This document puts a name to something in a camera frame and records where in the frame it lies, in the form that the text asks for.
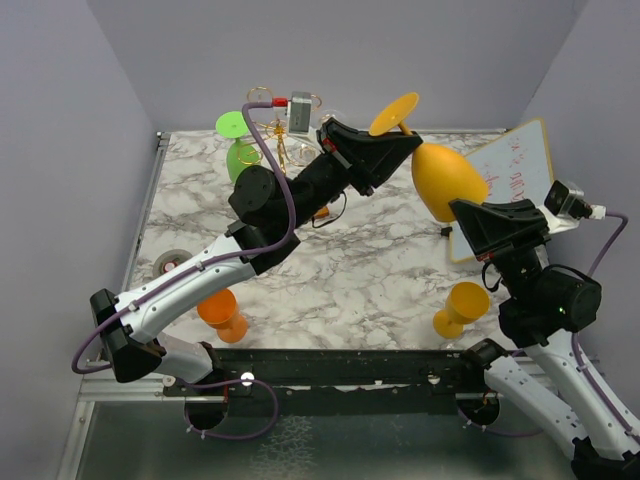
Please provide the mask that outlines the clear wine glass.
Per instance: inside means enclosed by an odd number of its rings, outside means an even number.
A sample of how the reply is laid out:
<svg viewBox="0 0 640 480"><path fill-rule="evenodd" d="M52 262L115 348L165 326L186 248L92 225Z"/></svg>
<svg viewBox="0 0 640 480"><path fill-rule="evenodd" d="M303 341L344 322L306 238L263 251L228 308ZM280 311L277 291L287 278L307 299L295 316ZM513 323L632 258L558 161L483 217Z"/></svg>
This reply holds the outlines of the clear wine glass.
<svg viewBox="0 0 640 480"><path fill-rule="evenodd" d="M316 126L317 130L320 130L322 126L328 122L329 120L334 119L340 123L344 123L347 119L346 115L336 109L323 109L319 112L316 118Z"/></svg>
<svg viewBox="0 0 640 480"><path fill-rule="evenodd" d="M317 148L301 142L299 146L294 149L294 165L304 167L313 161L318 153Z"/></svg>

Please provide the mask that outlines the yellow plastic glass back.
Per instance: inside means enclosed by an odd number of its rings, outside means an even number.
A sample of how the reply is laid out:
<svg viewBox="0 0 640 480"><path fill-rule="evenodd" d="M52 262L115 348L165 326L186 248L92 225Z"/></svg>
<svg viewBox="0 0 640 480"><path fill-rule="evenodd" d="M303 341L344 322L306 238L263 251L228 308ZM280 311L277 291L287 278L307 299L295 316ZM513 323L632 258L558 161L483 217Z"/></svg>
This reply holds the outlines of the yellow plastic glass back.
<svg viewBox="0 0 640 480"><path fill-rule="evenodd" d="M412 136L405 120L419 100L416 92L394 100L371 123L369 134L381 136L398 128L404 135ZM442 145L419 145L412 154L411 174L420 199L439 222L455 221L450 202L467 200L481 204L489 195L488 184L473 165L463 155Z"/></svg>

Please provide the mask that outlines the yellow plastic glass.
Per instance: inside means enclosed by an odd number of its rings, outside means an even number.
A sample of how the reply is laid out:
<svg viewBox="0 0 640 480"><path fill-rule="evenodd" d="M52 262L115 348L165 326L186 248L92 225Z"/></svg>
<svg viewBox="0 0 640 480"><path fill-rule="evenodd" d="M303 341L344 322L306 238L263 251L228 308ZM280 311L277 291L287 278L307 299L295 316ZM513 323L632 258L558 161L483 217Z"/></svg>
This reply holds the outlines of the yellow plastic glass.
<svg viewBox="0 0 640 480"><path fill-rule="evenodd" d="M416 92L394 100L371 123L369 134L381 136L398 128L404 135L412 136L405 120L419 100ZM455 221L450 202L467 200L481 204L489 195L488 184L473 165L463 155L442 145L419 145L412 154L411 174L420 199L439 222Z"/></svg>
<svg viewBox="0 0 640 480"><path fill-rule="evenodd" d="M490 308L487 291L473 282L460 282L453 286L444 308L433 316L435 332L445 339L461 336L466 325L484 316Z"/></svg>

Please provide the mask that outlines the yellow plastic glass front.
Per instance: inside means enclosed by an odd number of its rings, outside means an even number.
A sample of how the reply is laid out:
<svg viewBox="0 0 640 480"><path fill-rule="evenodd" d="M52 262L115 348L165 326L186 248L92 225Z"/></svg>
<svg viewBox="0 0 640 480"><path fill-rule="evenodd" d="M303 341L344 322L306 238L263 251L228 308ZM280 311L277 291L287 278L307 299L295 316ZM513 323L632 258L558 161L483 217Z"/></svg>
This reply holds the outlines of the yellow plastic glass front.
<svg viewBox="0 0 640 480"><path fill-rule="evenodd" d="M466 325L484 316L490 308L487 291L473 282L460 282L453 286L444 308L433 316L435 332L445 339L461 336Z"/></svg>

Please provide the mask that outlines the green plastic wine glass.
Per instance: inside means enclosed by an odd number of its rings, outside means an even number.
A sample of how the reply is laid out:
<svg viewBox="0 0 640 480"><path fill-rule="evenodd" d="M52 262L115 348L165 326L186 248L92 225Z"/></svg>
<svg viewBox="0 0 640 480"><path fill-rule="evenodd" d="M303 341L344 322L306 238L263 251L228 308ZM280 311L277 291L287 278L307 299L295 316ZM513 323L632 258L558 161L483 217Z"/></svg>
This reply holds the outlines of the green plastic wine glass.
<svg viewBox="0 0 640 480"><path fill-rule="evenodd" d="M217 119L215 127L218 134L232 140L226 154L226 166L229 178L235 184L244 170L261 164L262 154L244 140L249 128L241 111L224 113Z"/></svg>

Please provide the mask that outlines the orange plastic wine glass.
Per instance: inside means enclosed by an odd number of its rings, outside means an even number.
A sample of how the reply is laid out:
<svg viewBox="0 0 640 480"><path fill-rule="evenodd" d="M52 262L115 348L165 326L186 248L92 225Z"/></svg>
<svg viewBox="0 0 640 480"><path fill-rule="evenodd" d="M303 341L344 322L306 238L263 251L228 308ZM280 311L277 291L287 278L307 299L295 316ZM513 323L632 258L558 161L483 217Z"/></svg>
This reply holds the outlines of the orange plastic wine glass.
<svg viewBox="0 0 640 480"><path fill-rule="evenodd" d="M225 343L241 341L248 331L248 322L240 313L236 297L229 289L221 290L202 301L196 310L201 320L213 328Z"/></svg>

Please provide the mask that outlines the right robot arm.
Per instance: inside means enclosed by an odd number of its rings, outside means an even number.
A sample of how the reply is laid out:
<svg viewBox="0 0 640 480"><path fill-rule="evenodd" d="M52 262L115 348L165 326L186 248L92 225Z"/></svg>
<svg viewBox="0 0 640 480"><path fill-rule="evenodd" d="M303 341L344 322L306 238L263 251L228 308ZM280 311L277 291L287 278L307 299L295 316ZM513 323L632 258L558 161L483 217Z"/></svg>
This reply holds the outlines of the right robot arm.
<svg viewBox="0 0 640 480"><path fill-rule="evenodd" d="M583 219L605 218L605 207L573 196L542 206L454 200L450 207L476 258L496 268L510 294L499 306L502 333L551 385L533 379L492 340L467 349L461 383L472 391L488 386L516 405L554 440L576 478L638 478L639 419L577 340L596 320L602 286L572 267L542 265L536 251Z"/></svg>

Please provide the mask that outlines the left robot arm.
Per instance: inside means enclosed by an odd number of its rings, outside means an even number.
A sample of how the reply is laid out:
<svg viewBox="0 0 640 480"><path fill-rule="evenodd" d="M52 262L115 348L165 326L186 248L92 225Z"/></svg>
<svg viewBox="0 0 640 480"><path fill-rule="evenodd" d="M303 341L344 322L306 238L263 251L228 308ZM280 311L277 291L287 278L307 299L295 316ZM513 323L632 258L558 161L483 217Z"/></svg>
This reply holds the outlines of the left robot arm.
<svg viewBox="0 0 640 480"><path fill-rule="evenodd" d="M162 344L175 319L215 293L282 263L299 245L295 229L310 222L347 187L370 196L423 143L415 132L372 136L329 119L317 132L320 153L294 178L278 169L246 168L229 203L238 219L212 244L170 272L135 289L107 289L90 299L110 367L120 383L163 373L206 395L221 371L207 350Z"/></svg>

